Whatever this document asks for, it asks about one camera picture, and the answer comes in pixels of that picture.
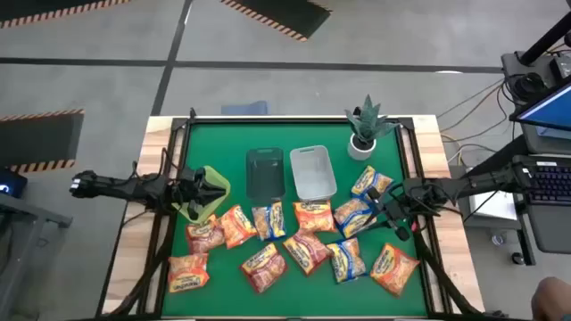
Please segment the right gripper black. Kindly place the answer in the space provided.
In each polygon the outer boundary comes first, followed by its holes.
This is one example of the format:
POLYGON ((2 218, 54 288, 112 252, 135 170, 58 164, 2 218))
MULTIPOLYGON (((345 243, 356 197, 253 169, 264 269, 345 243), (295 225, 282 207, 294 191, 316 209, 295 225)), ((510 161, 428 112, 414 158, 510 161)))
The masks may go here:
POLYGON ((393 191, 398 188, 401 188, 401 185, 390 185, 382 194, 375 189, 368 190, 372 214, 363 223, 364 231, 389 228, 401 241, 410 239, 414 233, 412 225, 418 214, 412 211, 406 196, 393 194, 393 191))

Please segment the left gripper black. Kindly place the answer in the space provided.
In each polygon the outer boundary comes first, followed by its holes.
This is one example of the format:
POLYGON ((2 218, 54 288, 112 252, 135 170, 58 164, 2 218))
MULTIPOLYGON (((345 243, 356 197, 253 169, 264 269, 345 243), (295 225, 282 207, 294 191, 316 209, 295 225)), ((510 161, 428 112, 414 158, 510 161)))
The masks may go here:
POLYGON ((191 222, 200 222, 204 206, 226 196, 226 187, 218 182, 204 179, 204 170, 194 171, 189 167, 181 169, 178 177, 179 212, 186 214, 191 222))

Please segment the blue Maruchan noodle packet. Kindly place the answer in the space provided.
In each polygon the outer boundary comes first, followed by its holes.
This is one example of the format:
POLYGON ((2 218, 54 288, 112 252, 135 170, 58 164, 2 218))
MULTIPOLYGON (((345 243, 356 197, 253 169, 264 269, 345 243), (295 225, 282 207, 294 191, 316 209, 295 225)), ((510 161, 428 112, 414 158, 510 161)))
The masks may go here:
POLYGON ((370 214, 372 209, 366 202, 353 198, 338 207, 333 217, 342 236, 351 238, 364 229, 363 223, 370 214))
POLYGON ((327 248, 331 252, 331 265, 335 281, 338 284, 351 281, 367 273, 366 265, 360 257, 357 238, 330 243, 327 248))
POLYGON ((351 196, 370 201, 368 190, 375 189, 379 194, 382 194, 392 183, 392 178, 381 174, 368 165, 354 183, 351 189, 351 196))
POLYGON ((252 208, 254 225, 262 241, 274 241, 286 236, 282 202, 252 208))

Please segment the orange Maruchan noodle packet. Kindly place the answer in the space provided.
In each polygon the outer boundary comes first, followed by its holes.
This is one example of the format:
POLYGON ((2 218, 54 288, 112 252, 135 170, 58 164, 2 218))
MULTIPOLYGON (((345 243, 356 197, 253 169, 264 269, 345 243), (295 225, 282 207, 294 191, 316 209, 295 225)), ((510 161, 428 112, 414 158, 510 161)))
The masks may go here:
POLYGON ((254 224, 245 216, 242 207, 235 205, 219 219, 228 249, 245 243, 258 234, 254 224))
POLYGON ((305 232, 335 232, 330 201, 295 202, 294 215, 305 232))
POLYGON ((170 257, 168 275, 169 292, 185 292, 206 285, 208 253, 197 253, 183 257, 170 257))
POLYGON ((418 264, 418 260, 386 243, 369 275, 390 294, 400 297, 418 264))

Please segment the red Maruchan noodle packet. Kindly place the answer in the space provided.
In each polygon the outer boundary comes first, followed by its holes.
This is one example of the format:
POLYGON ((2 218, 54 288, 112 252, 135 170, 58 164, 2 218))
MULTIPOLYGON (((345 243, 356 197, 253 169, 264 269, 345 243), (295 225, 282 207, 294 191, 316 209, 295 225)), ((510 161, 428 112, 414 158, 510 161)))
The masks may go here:
POLYGON ((310 232, 297 232, 286 239, 283 246, 306 276, 332 255, 332 251, 310 232))
POLYGON ((287 264, 277 246, 270 243, 247 259, 240 269, 253 289, 263 293, 286 272, 287 264))
POLYGON ((185 232, 191 254, 206 253, 225 243, 223 228, 215 214, 200 224, 187 225, 185 232))

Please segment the dark green plastic bin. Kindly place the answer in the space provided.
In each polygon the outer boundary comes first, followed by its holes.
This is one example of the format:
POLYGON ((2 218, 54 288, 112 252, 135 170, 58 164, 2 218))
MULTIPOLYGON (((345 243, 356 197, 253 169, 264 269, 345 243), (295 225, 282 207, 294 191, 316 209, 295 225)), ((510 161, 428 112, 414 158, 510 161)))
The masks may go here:
POLYGON ((284 152, 277 147, 246 153, 246 195, 254 202, 275 202, 286 193, 284 152))

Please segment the snake plant in white pot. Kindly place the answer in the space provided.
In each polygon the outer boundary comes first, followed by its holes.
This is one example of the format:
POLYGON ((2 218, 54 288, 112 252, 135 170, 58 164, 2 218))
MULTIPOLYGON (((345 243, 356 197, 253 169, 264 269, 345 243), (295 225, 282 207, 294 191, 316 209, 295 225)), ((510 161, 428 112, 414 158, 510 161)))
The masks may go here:
POLYGON ((392 132, 397 124, 380 115, 381 104, 373 104, 366 95, 361 107, 353 111, 345 110, 352 135, 348 143, 348 153, 356 161, 367 160, 376 149, 377 140, 392 132))

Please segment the white plastic bin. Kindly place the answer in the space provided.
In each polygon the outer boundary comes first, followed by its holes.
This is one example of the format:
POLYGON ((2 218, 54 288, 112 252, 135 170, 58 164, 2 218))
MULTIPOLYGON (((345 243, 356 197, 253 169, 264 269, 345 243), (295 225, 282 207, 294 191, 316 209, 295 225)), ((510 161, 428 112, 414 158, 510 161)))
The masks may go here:
POLYGON ((302 201, 324 201, 337 192, 337 184, 328 150, 314 145, 290 151, 294 185, 302 201))

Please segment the white labelled box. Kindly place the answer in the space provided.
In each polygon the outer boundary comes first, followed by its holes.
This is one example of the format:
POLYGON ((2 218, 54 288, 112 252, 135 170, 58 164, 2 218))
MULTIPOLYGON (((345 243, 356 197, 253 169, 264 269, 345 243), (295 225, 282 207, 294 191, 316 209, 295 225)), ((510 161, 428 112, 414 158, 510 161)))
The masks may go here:
POLYGON ((470 213, 488 218, 517 220, 512 193, 488 192, 469 197, 470 213))

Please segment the green felt table mat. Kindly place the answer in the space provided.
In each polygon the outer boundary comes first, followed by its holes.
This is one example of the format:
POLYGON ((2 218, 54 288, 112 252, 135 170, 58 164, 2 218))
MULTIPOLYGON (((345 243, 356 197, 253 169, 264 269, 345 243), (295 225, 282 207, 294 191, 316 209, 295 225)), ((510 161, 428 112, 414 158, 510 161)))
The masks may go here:
MULTIPOLYGON (((215 168, 231 184, 228 198, 217 209, 224 214, 240 205, 246 216, 251 201, 246 195, 246 154, 254 148, 277 147, 288 154, 295 148, 323 145, 335 173, 337 192, 331 203, 338 207, 350 198, 352 185, 367 166, 403 180, 395 134, 381 138, 372 156, 352 159, 347 151, 352 132, 339 124, 201 124, 192 127, 186 156, 189 167, 215 168)), ((421 275, 415 271, 401 296, 395 297, 368 276, 339 284, 329 261, 305 275, 280 241, 287 270, 266 292, 256 292, 240 266, 264 247, 258 237, 227 249, 219 246, 209 254, 207 284, 187 292, 166 293, 165 317, 380 317, 426 314, 421 275)))

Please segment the black backlit keyboard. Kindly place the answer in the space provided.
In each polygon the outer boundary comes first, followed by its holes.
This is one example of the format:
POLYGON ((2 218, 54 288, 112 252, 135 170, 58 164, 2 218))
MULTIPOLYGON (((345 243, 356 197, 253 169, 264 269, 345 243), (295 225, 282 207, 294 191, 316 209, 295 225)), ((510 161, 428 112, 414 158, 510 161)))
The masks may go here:
POLYGON ((533 204, 571 206, 571 166, 557 162, 537 162, 528 168, 533 204))

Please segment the black computer blue light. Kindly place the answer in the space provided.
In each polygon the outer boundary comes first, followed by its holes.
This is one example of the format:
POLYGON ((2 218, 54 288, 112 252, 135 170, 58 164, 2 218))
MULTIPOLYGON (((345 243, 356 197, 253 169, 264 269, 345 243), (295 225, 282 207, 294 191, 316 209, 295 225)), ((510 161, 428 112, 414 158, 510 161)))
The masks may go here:
POLYGON ((24 176, 8 169, 0 169, 0 193, 21 198, 28 183, 24 176))

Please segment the computer monitor blue screen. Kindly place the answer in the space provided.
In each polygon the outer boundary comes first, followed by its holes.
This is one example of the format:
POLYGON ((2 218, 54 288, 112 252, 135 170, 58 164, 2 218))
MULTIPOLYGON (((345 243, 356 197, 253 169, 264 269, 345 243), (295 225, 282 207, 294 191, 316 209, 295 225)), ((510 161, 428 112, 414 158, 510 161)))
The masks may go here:
POLYGON ((543 128, 571 131, 571 76, 531 102, 517 107, 509 119, 543 128))

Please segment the black stand pole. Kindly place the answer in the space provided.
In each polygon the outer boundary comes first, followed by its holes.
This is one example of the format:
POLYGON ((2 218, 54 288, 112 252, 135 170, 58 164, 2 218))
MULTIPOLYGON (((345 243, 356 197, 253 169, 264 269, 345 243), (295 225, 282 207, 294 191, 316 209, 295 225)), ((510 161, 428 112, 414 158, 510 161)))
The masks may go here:
POLYGON ((530 66, 543 53, 548 51, 557 41, 571 30, 571 11, 563 16, 553 27, 551 27, 539 40, 537 40, 529 49, 518 56, 518 61, 530 66))

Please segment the black metal table frame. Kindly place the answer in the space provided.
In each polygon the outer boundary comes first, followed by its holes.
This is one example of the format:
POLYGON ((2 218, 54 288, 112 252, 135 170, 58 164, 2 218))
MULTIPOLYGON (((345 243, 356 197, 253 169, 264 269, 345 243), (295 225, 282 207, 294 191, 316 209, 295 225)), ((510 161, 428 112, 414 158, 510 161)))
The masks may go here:
MULTIPOLYGON (((447 177, 442 137, 434 115, 396 115, 401 123, 404 170, 412 176, 447 177)), ((152 116, 147 121, 138 165, 143 172, 156 169, 161 148, 173 153, 177 162, 186 157, 190 132, 184 116, 152 116)), ((152 276, 134 302, 130 315, 157 317, 162 308, 168 268, 153 267, 153 259, 164 244, 175 239, 177 217, 143 212, 140 205, 130 202, 124 211, 125 226, 120 228, 96 315, 110 315, 134 289, 146 271, 152 276)), ((471 258, 465 227, 458 213, 446 208, 434 218, 423 237, 443 264, 443 268, 475 308, 484 307, 476 270, 471 258)))

